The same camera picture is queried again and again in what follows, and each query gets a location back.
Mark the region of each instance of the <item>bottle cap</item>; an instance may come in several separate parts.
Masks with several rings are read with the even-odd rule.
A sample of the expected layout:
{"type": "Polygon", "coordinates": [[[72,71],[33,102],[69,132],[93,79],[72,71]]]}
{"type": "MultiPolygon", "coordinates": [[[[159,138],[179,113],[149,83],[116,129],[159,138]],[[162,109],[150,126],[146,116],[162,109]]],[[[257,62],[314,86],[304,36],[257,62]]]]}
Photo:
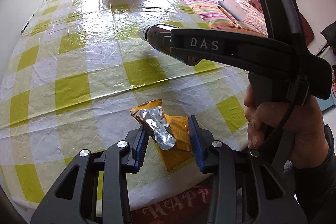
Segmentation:
{"type": "Polygon", "coordinates": [[[146,37],[146,32],[147,32],[147,30],[148,30],[150,27],[152,27],[152,26],[153,26],[153,25],[144,24],[144,25],[141,25],[141,26],[139,27],[139,31],[138,31],[138,33],[139,33],[139,37],[140,37],[142,40],[145,40],[145,41],[148,42],[147,37],[146,37]]]}

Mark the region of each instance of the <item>plastic tablecloth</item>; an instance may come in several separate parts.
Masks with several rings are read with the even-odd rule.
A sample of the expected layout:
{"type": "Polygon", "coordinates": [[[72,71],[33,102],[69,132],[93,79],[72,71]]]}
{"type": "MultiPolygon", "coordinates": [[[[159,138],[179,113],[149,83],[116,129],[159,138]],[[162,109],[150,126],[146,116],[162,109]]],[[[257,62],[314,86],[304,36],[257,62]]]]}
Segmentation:
{"type": "MultiPolygon", "coordinates": [[[[196,115],[234,149],[247,144],[246,72],[206,60],[188,67],[155,51],[138,28],[160,22],[209,28],[182,0],[48,0],[37,11],[0,89],[0,173],[16,203],[36,208],[80,150],[107,149],[138,128],[129,109],[148,100],[163,99],[169,115],[196,115]]],[[[167,172],[150,140],[140,172],[127,175],[131,208],[205,178],[193,158],[167,172]]]]}

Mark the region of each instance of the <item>dark liquid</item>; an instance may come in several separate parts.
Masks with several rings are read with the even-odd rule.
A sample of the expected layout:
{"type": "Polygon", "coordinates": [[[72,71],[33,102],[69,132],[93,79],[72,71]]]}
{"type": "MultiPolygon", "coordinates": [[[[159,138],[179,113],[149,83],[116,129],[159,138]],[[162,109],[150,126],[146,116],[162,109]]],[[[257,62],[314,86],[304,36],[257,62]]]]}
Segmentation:
{"type": "Polygon", "coordinates": [[[176,55],[170,52],[171,30],[175,28],[167,24],[156,24],[149,27],[143,36],[155,50],[169,55],[188,66],[197,65],[202,59],[193,56],[176,55]]]}

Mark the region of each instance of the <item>bottle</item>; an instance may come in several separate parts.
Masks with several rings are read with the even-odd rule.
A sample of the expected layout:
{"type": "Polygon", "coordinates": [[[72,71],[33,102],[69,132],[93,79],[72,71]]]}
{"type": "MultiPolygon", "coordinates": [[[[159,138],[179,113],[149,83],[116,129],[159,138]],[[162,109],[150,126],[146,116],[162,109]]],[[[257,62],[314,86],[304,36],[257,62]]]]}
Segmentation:
{"type": "Polygon", "coordinates": [[[147,41],[155,50],[169,55],[188,66],[197,65],[202,59],[193,56],[176,55],[170,52],[171,30],[177,27],[168,24],[143,25],[139,28],[139,37],[147,41]]]}

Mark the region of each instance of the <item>orange pencil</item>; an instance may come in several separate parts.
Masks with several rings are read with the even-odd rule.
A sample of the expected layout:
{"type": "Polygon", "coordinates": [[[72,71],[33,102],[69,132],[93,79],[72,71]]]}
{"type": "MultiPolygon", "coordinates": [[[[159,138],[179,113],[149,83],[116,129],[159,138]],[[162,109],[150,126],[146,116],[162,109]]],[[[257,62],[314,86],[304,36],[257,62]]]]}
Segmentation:
{"type": "Polygon", "coordinates": [[[234,25],[237,26],[237,23],[231,18],[231,15],[230,15],[227,11],[225,11],[225,10],[224,10],[222,7],[220,7],[219,5],[218,5],[217,7],[219,8],[219,10],[221,10],[221,12],[222,12],[224,15],[226,15],[226,16],[228,17],[229,20],[231,20],[231,21],[234,23],[234,25]]]}

